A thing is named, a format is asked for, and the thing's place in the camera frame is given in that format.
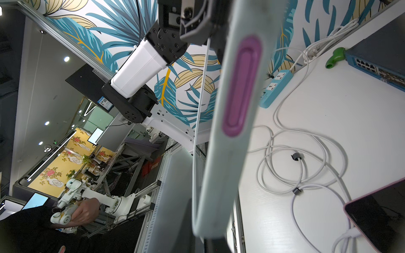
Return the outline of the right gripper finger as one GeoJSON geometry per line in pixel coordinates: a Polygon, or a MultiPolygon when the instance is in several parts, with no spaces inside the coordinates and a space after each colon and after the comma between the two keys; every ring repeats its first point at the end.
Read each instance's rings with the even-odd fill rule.
{"type": "Polygon", "coordinates": [[[205,253],[232,253],[225,238],[205,239],[205,253]]]}

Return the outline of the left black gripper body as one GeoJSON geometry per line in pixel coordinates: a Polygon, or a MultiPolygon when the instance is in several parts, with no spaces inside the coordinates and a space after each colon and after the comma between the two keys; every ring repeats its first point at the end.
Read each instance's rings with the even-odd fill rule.
{"type": "Polygon", "coordinates": [[[226,45],[232,1],[158,1],[158,24],[195,45],[226,45]]]}

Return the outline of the pink-edged black phone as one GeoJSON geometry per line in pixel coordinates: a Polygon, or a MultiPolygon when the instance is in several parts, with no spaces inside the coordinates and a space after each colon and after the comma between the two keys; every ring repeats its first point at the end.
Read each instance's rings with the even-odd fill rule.
{"type": "Polygon", "coordinates": [[[404,178],[347,202],[343,210],[377,252],[405,251],[404,178]]]}

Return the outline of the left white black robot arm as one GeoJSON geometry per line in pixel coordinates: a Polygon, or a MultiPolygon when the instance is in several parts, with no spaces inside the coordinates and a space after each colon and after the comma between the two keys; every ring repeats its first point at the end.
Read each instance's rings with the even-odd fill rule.
{"type": "Polygon", "coordinates": [[[216,100],[208,76],[223,61],[231,1],[159,1],[158,19],[102,88],[131,123],[188,151],[209,141],[216,100]]]}

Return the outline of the operator hand in background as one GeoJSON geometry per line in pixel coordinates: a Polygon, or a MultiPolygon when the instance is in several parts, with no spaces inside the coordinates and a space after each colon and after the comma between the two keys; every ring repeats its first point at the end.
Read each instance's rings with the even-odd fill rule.
{"type": "Polygon", "coordinates": [[[72,226],[87,225],[99,216],[100,202],[96,198],[82,200],[73,213],[70,224],[72,226]]]}

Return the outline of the light blue power strip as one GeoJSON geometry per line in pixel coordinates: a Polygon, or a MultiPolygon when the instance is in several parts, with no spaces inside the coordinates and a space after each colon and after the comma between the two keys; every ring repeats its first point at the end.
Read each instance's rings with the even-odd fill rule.
{"type": "Polygon", "coordinates": [[[293,74],[290,70],[281,70],[275,78],[273,78],[271,83],[262,90],[259,106],[265,109],[268,108],[290,82],[292,77],[293,74]]]}

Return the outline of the green clamp tool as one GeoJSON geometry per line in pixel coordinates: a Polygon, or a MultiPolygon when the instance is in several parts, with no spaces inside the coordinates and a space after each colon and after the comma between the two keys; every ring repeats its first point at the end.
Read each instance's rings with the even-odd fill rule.
{"type": "Polygon", "coordinates": [[[336,66],[337,63],[346,59],[346,49],[344,47],[336,48],[332,56],[327,60],[325,67],[331,69],[336,66]]]}

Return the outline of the grey network switch box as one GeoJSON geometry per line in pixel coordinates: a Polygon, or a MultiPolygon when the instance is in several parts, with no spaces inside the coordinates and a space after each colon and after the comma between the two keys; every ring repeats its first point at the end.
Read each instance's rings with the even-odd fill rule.
{"type": "Polygon", "coordinates": [[[345,51],[348,64],[405,90],[405,15],[401,14],[345,51]]]}

